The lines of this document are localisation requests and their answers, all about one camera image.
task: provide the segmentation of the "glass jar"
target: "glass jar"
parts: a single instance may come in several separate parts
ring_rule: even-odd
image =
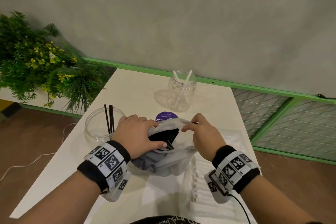
[[[186,82],[188,72],[176,71],[179,82],[174,75],[169,79],[166,103],[175,112],[187,111],[196,92],[196,76],[192,73]]]
[[[124,116],[124,113],[120,109],[113,107],[113,120],[115,129],[117,128],[118,121],[122,116]],[[95,110],[87,117],[85,121],[84,134],[90,147],[96,147],[111,140],[113,133],[112,131],[110,132],[111,133],[109,134],[104,107]]]

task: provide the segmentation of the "wire grid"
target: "wire grid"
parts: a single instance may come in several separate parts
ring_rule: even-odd
[[[302,100],[255,145],[336,160],[336,105]]]
[[[251,138],[288,100],[288,97],[232,88],[244,125]]]

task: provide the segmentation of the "tabletop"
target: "tabletop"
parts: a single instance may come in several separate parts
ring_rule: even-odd
[[[19,218],[76,171],[92,148],[84,136],[85,120],[91,112],[104,104],[112,104],[126,116],[137,114],[154,120],[159,113],[169,111],[164,101],[168,81],[169,78],[165,76],[117,69],[10,217]],[[198,82],[190,109],[175,114],[179,118],[191,120],[198,112],[219,129],[240,130],[247,153],[256,162],[231,88]],[[132,176],[117,202],[107,202],[99,197],[87,223],[130,223],[149,216],[177,215],[176,193],[166,193],[147,204],[142,203],[147,179]],[[178,186],[181,176],[175,179]]]

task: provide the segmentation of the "purple sticker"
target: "purple sticker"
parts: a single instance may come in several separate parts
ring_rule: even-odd
[[[178,116],[172,112],[162,112],[156,116],[155,121],[176,119],[176,118],[178,118]]]

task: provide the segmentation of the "brown floor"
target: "brown floor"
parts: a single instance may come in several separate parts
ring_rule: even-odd
[[[68,116],[21,109],[0,124],[0,177],[14,165],[27,165],[38,156],[55,152]],[[65,131],[65,137],[74,125]],[[255,152],[263,175],[296,204],[324,224],[336,223],[336,166]],[[0,223],[8,217],[52,156],[30,167],[11,169],[0,182]]]

